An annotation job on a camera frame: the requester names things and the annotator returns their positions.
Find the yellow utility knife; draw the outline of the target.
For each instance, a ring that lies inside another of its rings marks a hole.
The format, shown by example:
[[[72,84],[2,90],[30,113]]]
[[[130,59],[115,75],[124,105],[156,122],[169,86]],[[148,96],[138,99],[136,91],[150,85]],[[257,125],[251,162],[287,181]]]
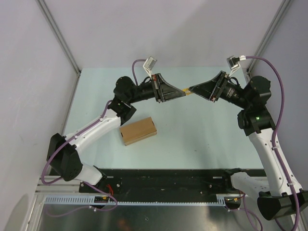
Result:
[[[192,94],[192,92],[188,88],[182,89],[182,91],[185,92],[185,95]]]

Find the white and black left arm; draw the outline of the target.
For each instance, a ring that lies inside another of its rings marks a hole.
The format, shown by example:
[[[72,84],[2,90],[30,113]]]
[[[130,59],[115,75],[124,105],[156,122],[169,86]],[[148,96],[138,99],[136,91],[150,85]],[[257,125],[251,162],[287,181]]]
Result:
[[[79,157],[81,152],[103,135],[129,121],[136,112],[133,103],[151,98],[164,103],[185,95],[184,91],[167,83],[161,74],[147,77],[147,82],[139,85],[128,76],[120,77],[115,84],[114,98],[106,103],[96,119],[66,136],[56,133],[51,137],[46,166],[52,167],[61,180],[84,181],[95,192],[102,192],[106,188],[103,173],[95,166],[83,164]]]

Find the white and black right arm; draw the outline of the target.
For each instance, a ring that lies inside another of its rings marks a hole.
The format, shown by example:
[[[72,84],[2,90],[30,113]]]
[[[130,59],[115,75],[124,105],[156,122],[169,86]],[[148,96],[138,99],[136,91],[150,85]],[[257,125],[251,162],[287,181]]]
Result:
[[[271,97],[270,81],[262,76],[254,76],[244,88],[229,81],[229,76],[220,71],[212,80],[189,87],[189,91],[209,101],[224,99],[242,110],[237,115],[238,126],[249,138],[264,168],[267,182],[258,181],[243,170],[236,168],[226,172],[222,188],[227,193],[240,190],[257,202],[258,209],[266,220],[273,220],[296,213],[308,206],[308,192],[293,175],[288,164],[285,167],[294,185],[296,196],[292,195],[287,178],[275,153],[286,162],[277,138],[272,138],[276,128],[266,108]]]

